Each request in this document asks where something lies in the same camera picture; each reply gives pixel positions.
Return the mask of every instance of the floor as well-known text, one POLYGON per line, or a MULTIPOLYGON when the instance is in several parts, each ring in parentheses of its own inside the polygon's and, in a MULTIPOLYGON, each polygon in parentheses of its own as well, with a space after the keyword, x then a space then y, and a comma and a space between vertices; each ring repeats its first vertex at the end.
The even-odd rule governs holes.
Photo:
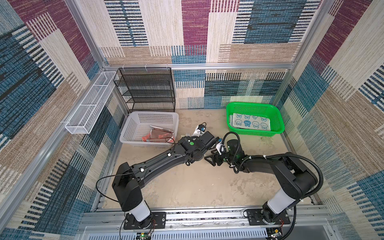
MULTIPOLYGON (((195 127, 207 123, 207 130, 214 136, 223 137, 229 131, 226 124, 225 109, 176 110, 179 114, 179 129, 176 140, 181 135, 194 132, 195 127)), ((235 138, 233 134, 227 139, 235 138)), ((277 154, 287 152, 280 135, 260 137, 240 135, 246 154, 277 154)), ((161 147, 133 147, 123 144, 113 174, 120 164, 129 165, 143 162, 162 152, 161 147)), ((143 189, 142 194, 149 207, 211 207, 262 205, 272 198, 280 188, 273 174, 254 172, 235 174, 227 164, 213 167, 201 160, 190 166, 176 166, 158 176, 143 189)), ((107 196, 116 199, 112 187, 108 187, 107 196)), ((309 204, 309 198, 302 204, 309 204)), ((120 208, 119 203, 106 199, 105 209, 120 208)))

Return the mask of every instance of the white plastic basket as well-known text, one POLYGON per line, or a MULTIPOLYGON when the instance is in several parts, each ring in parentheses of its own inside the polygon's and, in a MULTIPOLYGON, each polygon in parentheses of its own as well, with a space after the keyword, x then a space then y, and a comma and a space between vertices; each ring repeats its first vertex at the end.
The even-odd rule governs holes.
POLYGON ((176 138, 177 128, 179 126, 179 115, 168 112, 133 112, 129 115, 121 131, 120 142, 139 147, 169 147, 171 143, 142 141, 141 138, 151 131, 150 126, 172 130, 174 132, 174 138, 176 138))
POLYGON ((96 120, 104 108, 115 84, 113 80, 118 80, 116 72, 102 72, 81 104, 68 120, 65 128, 71 134, 89 134, 96 120))

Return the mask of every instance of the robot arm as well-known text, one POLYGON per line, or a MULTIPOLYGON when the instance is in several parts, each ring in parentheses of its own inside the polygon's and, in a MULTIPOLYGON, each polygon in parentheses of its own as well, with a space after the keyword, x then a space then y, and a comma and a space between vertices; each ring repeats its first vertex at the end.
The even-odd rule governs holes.
MULTIPOLYGON (((204 125, 200 124, 196 130, 198 128, 200 129, 195 131, 195 136, 182 137, 173 147, 150 160, 132 166, 128 163, 119 166, 112 188, 122 211, 130 211, 141 228, 146 228, 152 219, 152 212, 143 200, 141 188, 172 167, 201 160, 204 154, 219 142, 219 138, 210 132, 204 133, 204 125)), ((237 167, 238 171, 235 173, 266 172, 276 175, 281 189, 263 205, 263 221, 267 224, 276 222, 287 207, 296 205, 318 182, 316 176, 296 157, 247 156, 238 140, 229 140, 227 145, 228 152, 223 150, 224 147, 220 147, 220 154, 215 149, 212 151, 215 153, 205 159, 213 166, 227 162, 230 167, 237 167)))
POLYGON ((121 164, 113 180, 112 188, 121 206, 121 210, 130 211, 143 228, 151 221, 151 211, 144 202, 141 188, 163 172, 179 165, 199 161, 216 142, 210 132, 200 137, 182 137, 178 143, 167 151, 142 163, 129 166, 121 164))

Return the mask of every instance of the mesh shelf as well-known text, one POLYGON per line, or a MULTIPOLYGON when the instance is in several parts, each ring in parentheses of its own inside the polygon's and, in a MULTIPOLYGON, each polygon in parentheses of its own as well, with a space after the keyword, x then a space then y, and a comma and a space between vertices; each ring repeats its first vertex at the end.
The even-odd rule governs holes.
POLYGON ((101 110, 111 95, 114 81, 118 81, 116 72, 103 72, 100 74, 65 125, 68 132, 71 134, 89 134, 92 131, 101 110))
POLYGON ((120 68, 114 81, 127 107, 133 111, 175 111, 170 68, 120 68))

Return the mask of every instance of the striped fabric wall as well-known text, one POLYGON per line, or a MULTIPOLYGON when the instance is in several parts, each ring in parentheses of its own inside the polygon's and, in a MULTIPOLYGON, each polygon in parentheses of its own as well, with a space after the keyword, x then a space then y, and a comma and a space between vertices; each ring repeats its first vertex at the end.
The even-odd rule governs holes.
MULTIPOLYGON (((110 65, 290 62, 320 2, 77 0, 110 65)), ((173 71, 176 108, 270 103, 285 70, 250 72, 173 71)))
POLYGON ((291 61, 320 2, 77 0, 111 65, 291 61))
POLYGON ((0 202, 98 71, 64 0, 0 0, 0 202))
POLYGON ((176 108, 225 108, 229 102, 270 103, 286 69, 173 70, 176 108))
POLYGON ((384 1, 336 0, 278 104, 344 240, 384 239, 384 1))
MULTIPOLYGON (((0 202, 98 71, 64 0, 0 0, 0 202)), ((67 135, 0 239, 65 239, 95 196, 122 109, 101 132, 67 135)))
POLYGON ((73 239, 91 210, 96 181, 109 163, 124 113, 113 94, 89 135, 67 134, 0 235, 1 240, 73 239))

